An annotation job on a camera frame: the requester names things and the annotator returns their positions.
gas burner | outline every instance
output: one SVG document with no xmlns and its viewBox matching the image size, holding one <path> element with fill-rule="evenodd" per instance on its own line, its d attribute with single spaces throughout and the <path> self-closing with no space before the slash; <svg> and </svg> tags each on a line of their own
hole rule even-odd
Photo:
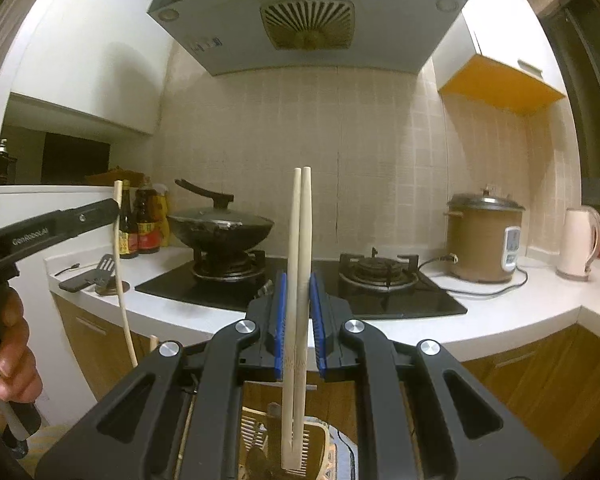
<svg viewBox="0 0 600 480">
<path fill-rule="evenodd" d="M 264 274 L 264 251 L 222 254 L 195 251 L 191 272 L 196 278 L 208 282 L 235 283 Z"/>
<path fill-rule="evenodd" d="M 405 254 L 398 260 L 362 254 L 340 255 L 340 279 L 353 286 L 376 292 L 394 292 L 413 286 L 418 281 L 418 255 Z"/>
</svg>

yellow bottle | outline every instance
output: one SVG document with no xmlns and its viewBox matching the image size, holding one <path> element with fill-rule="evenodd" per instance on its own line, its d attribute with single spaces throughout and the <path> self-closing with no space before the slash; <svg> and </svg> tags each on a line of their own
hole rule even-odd
<svg viewBox="0 0 600 480">
<path fill-rule="evenodd" d="M 171 231 L 169 229 L 169 221 L 167 213 L 169 210 L 168 195 L 169 191 L 164 184 L 155 184 L 155 211 L 158 215 L 158 229 L 160 229 L 160 246 L 167 247 L 169 245 L 169 237 Z"/>
</svg>

bottle label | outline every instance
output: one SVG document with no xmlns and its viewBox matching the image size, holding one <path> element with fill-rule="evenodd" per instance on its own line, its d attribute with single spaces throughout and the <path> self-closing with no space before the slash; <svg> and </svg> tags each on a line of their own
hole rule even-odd
<svg viewBox="0 0 600 480">
<path fill-rule="evenodd" d="M 138 248 L 155 249 L 160 246 L 160 230 L 155 222 L 138 222 Z"/>
<path fill-rule="evenodd" d="M 134 254 L 138 252 L 138 235 L 136 233 L 125 233 L 118 231 L 120 241 L 120 254 Z"/>
</svg>

range hood label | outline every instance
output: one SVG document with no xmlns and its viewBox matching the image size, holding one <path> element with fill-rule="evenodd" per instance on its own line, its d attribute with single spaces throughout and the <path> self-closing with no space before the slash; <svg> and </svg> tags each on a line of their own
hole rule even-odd
<svg viewBox="0 0 600 480">
<path fill-rule="evenodd" d="M 212 48 L 216 48 L 218 46 L 222 46 L 222 41 L 220 38 L 187 38 L 187 43 L 189 43 L 189 49 L 196 54 L 201 54 L 202 52 L 206 52 L 207 50 L 211 50 Z"/>
</svg>

rice cooker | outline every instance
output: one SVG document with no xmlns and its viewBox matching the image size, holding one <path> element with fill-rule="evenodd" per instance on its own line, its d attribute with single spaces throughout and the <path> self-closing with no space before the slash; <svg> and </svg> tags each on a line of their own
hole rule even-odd
<svg viewBox="0 0 600 480">
<path fill-rule="evenodd" d="M 525 208 L 487 189 L 455 194 L 446 206 L 446 250 L 458 257 L 450 272 L 470 282 L 508 282 L 518 262 Z"/>
</svg>

